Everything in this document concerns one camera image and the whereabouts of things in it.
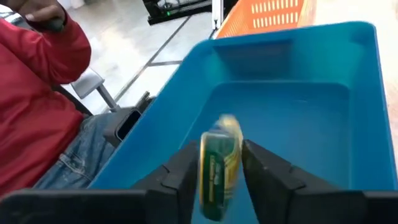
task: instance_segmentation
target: blue plastic bin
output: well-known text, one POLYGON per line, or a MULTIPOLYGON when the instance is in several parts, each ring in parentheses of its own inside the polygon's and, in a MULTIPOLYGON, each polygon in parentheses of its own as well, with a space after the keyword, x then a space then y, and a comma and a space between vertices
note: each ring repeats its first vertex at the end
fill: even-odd
MULTIPOLYGON (((246 139, 342 189, 397 188, 376 31, 365 22, 198 44, 91 188, 129 188, 225 113, 246 139)), ((226 223, 256 222, 242 175, 229 213, 226 223)))

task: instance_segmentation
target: jeans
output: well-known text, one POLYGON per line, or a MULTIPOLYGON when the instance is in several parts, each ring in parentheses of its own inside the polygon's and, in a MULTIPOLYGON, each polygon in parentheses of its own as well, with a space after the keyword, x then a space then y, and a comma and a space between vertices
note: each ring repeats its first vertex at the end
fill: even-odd
POLYGON ((86 118, 76 138, 34 188, 86 188, 115 151, 103 137, 103 131, 112 118, 112 113, 86 118))

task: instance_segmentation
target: red jacket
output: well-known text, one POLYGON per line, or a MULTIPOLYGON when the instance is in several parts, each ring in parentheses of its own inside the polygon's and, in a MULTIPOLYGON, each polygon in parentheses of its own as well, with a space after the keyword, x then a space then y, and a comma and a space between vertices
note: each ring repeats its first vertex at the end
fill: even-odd
POLYGON ((76 136, 83 116, 51 86, 76 80, 90 56, 69 17, 59 34, 0 19, 0 196, 33 186, 76 136))

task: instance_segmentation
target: orange basket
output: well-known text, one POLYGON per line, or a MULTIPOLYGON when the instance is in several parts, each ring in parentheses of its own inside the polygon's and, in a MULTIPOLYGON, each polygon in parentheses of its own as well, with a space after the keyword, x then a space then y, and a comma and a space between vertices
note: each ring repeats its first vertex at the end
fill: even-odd
POLYGON ((216 38, 313 25, 317 0, 239 0, 216 38))

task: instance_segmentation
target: hand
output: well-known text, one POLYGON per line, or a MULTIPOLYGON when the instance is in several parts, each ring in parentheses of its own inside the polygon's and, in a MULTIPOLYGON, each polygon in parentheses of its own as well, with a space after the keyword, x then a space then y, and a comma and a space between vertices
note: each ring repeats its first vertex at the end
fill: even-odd
POLYGON ((28 21, 42 22, 54 17, 65 21, 65 11, 57 0, 1 0, 0 3, 18 12, 28 21))

